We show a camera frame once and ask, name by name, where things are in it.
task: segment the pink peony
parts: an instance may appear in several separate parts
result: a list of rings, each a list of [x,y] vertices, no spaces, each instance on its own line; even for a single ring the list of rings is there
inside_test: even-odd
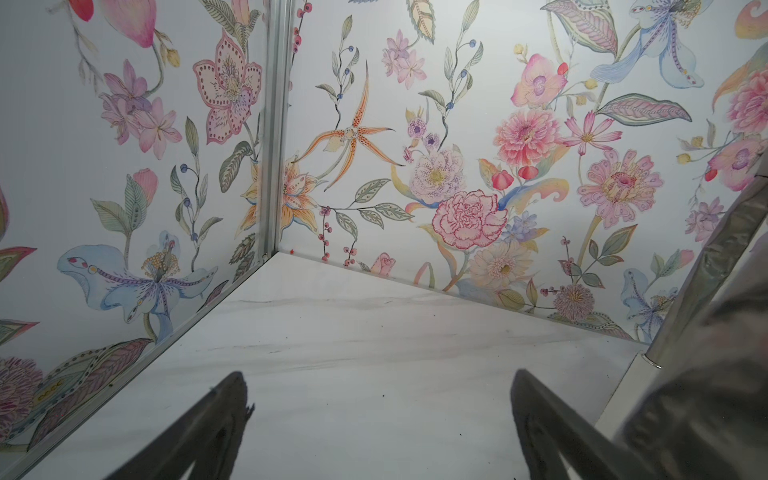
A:
[[[604,153],[605,159],[592,164],[587,172],[587,178],[597,185],[584,185],[576,191],[585,207],[597,204],[597,215],[608,229],[618,223],[619,217],[625,222],[634,220],[632,205],[641,212],[650,209],[656,189],[664,182],[658,172],[650,173],[654,167],[650,157],[634,161],[637,152],[629,150],[624,161],[619,161],[616,150]]]
[[[758,134],[768,126],[768,69],[756,71],[730,98],[733,131]]]
[[[512,103],[518,107],[541,107],[553,101],[567,83],[565,76],[555,71],[554,64],[537,53],[528,60]]]
[[[391,258],[387,252],[379,255],[376,262],[371,267],[371,273],[381,276],[389,276],[389,272],[395,266],[395,259]]]
[[[718,171],[726,187],[734,192],[741,191],[754,178],[752,167],[765,147],[766,142],[752,138],[733,142],[712,157],[710,168]]]
[[[261,92],[261,67],[246,63],[240,47],[221,31],[216,61],[201,60],[194,66],[197,90],[210,107],[206,122],[207,142],[223,144],[243,129],[250,106]]]
[[[559,127],[550,111],[518,111],[496,128],[493,144],[501,147],[498,156],[510,165],[537,164],[557,144]]]
[[[15,423],[27,418],[42,380],[34,360],[0,359],[0,443],[8,439]]]
[[[482,190],[458,192],[440,204],[432,218],[432,227],[450,246],[460,250],[487,247],[507,224],[507,211],[498,209],[495,195]]]

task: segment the pink carnation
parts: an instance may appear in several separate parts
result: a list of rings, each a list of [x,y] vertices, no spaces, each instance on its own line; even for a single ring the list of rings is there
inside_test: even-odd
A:
[[[557,144],[559,127],[550,111],[518,111],[496,128],[493,144],[501,147],[498,156],[510,165],[537,164]]]
[[[432,218],[432,227],[450,246],[460,250],[487,247],[507,224],[507,211],[498,209],[495,195],[482,190],[458,192],[442,202]]]

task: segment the green leaf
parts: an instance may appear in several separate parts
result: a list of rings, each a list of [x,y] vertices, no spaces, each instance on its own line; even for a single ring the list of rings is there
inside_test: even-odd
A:
[[[371,210],[361,210],[360,216],[365,220],[368,220],[370,223],[375,223],[376,225],[380,226],[382,230],[384,230],[384,220],[378,213],[372,212]]]
[[[464,18],[462,19],[462,31],[469,30],[470,25],[472,25],[475,18],[477,18],[479,10],[480,0],[474,0],[467,6],[467,9],[464,10]]]
[[[629,241],[632,240],[632,234],[636,228],[637,225],[632,225],[630,227],[620,228],[613,232],[611,236],[608,237],[608,240],[605,240],[605,243],[603,243],[602,256],[613,255],[626,248],[627,245],[629,245]]]
[[[197,137],[197,127],[189,117],[187,117],[187,123],[184,124],[184,133],[187,135],[187,145],[190,146],[192,155],[197,156],[200,151],[200,140]]]
[[[352,16],[350,15],[344,20],[341,26],[341,39],[346,40],[349,37],[349,33],[352,31]]]
[[[600,277],[595,275],[594,273],[585,273],[581,279],[589,286],[596,286],[597,288],[605,288],[603,286],[603,282],[600,280]]]
[[[200,0],[200,3],[208,10],[211,18],[224,27],[228,34],[235,35],[235,24],[237,21],[235,21],[235,14],[232,12],[229,4],[223,0]]]
[[[247,141],[243,140],[235,145],[232,154],[225,158],[221,163],[221,168],[219,169],[219,187],[221,187],[222,194],[225,194],[227,190],[230,189],[232,182],[237,178],[237,173],[240,172],[240,163],[246,155],[253,155],[253,149]],[[173,177],[171,177],[170,181],[171,185],[173,185]]]
[[[132,232],[140,227],[147,218],[147,196],[141,189],[141,185],[131,175],[125,177],[125,213],[128,219],[128,228]]]
[[[600,265],[610,266],[614,263],[623,262],[624,259],[619,257],[618,255],[608,255],[607,257],[601,257],[598,258],[598,262]]]
[[[111,232],[128,235],[131,232],[128,215],[119,204],[110,201],[94,200],[91,198],[101,225]]]
[[[389,178],[379,178],[378,180],[371,180],[367,184],[364,184],[362,187],[357,189],[357,193],[355,194],[355,203],[364,204],[371,201],[371,199],[374,198],[379,190],[381,190],[382,187],[387,185],[387,183],[390,181],[391,180]]]
[[[598,242],[592,239],[589,240],[589,254],[592,255],[592,258],[595,260],[598,259]]]
[[[374,208],[376,208],[377,212],[382,214],[384,217],[389,218],[390,220],[402,222],[404,220],[413,218],[413,215],[409,214],[397,205],[391,204],[389,202],[378,204]]]
[[[504,308],[521,310],[525,306],[525,299],[514,290],[502,290],[498,293],[498,299],[502,301]]]
[[[336,222],[357,240],[357,225],[355,225],[355,222],[349,218],[348,215],[336,212]]]

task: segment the flower stem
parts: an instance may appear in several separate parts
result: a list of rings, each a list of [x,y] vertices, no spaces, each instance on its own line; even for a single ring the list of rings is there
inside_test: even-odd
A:
[[[160,56],[160,52],[157,50],[157,46],[154,42],[152,42],[152,50],[154,50],[154,56],[157,57],[157,67],[160,69],[160,80],[157,81],[157,85],[155,85],[152,90],[144,92],[144,98],[149,98],[150,95],[159,90],[165,79],[165,73],[163,72],[163,58]]]
[[[587,236],[584,237],[584,243],[581,245],[581,252],[578,254],[578,262],[576,262],[579,267],[581,267],[581,262],[584,260],[584,254],[587,253],[587,245],[589,245],[589,240],[591,240],[592,234],[594,233],[595,229],[598,228],[598,225],[600,225],[601,220],[603,219],[600,217],[600,215],[595,215],[592,219],[592,223],[589,224]]]

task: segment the pink cosmos flower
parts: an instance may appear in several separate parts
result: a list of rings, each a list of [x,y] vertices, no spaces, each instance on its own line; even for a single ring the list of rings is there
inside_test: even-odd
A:
[[[16,422],[30,414],[32,397],[42,380],[43,372],[34,360],[0,359],[0,443],[8,439]]]
[[[482,190],[458,192],[440,204],[432,227],[450,246],[467,250],[475,245],[487,247],[502,234],[507,211],[498,209],[495,195]]]
[[[573,137],[567,137],[560,140],[560,143],[566,147],[574,147],[578,145],[578,154],[584,156],[587,153],[587,144],[601,150],[610,150],[612,147],[607,145],[601,145],[609,141],[616,141],[621,138],[620,131],[612,131],[611,133],[604,134],[608,128],[614,123],[612,118],[609,118],[603,123],[599,124],[597,128],[594,127],[594,112],[590,111],[584,118],[584,130],[581,130],[576,123],[576,119],[571,117],[565,121],[565,126],[573,132]]]
[[[594,296],[584,285],[566,285],[554,298],[554,307],[570,321],[580,322],[592,312]]]
[[[650,173],[654,162],[648,156],[634,161],[637,152],[629,150],[624,161],[619,161],[616,150],[604,153],[605,159],[592,164],[587,172],[587,178],[596,185],[584,185],[576,191],[585,207],[597,204],[597,215],[608,229],[618,223],[619,217],[625,222],[634,220],[632,205],[641,212],[650,209],[656,189],[664,182],[658,172]]]
[[[371,267],[371,273],[381,276],[389,276],[389,272],[395,266],[395,259],[391,258],[387,252],[379,255],[376,262]]]
[[[216,61],[201,60],[194,66],[197,90],[210,107],[206,122],[207,143],[223,144],[237,135],[250,117],[250,106],[261,92],[261,66],[245,62],[240,47],[221,31]]]
[[[726,187],[734,192],[741,191],[754,178],[753,167],[765,150],[766,143],[753,138],[733,142],[712,157],[710,168],[718,171]]]
[[[733,131],[758,134],[768,126],[768,68],[756,71],[730,98]]]
[[[546,158],[558,140],[560,125],[550,111],[520,110],[496,128],[494,145],[498,156],[510,165],[522,167]]]
[[[541,107],[553,101],[568,80],[559,75],[554,64],[538,53],[531,56],[520,83],[515,86],[512,103],[518,107]]]
[[[154,0],[101,0],[109,25],[142,48],[152,46],[157,6]]]
[[[712,200],[712,203],[707,205],[706,202],[699,203],[699,210],[690,212],[690,216],[685,219],[688,228],[685,230],[686,234],[696,233],[696,241],[704,242],[707,240],[717,226],[717,222],[720,221],[718,217],[725,210],[725,206],[720,205],[720,197]]]
[[[398,58],[397,66],[400,72],[397,74],[398,83],[406,83],[406,90],[410,90],[415,79],[424,80],[427,74],[422,70],[424,58],[416,60],[416,50],[411,50],[408,58]]]
[[[181,134],[173,128],[176,120],[176,112],[171,110],[167,115],[163,114],[163,101],[157,97],[152,102],[152,110],[137,111],[136,119],[144,130],[139,135],[139,147],[141,151],[148,152],[154,147],[154,156],[162,160],[165,153],[166,140],[171,143],[181,141]]]

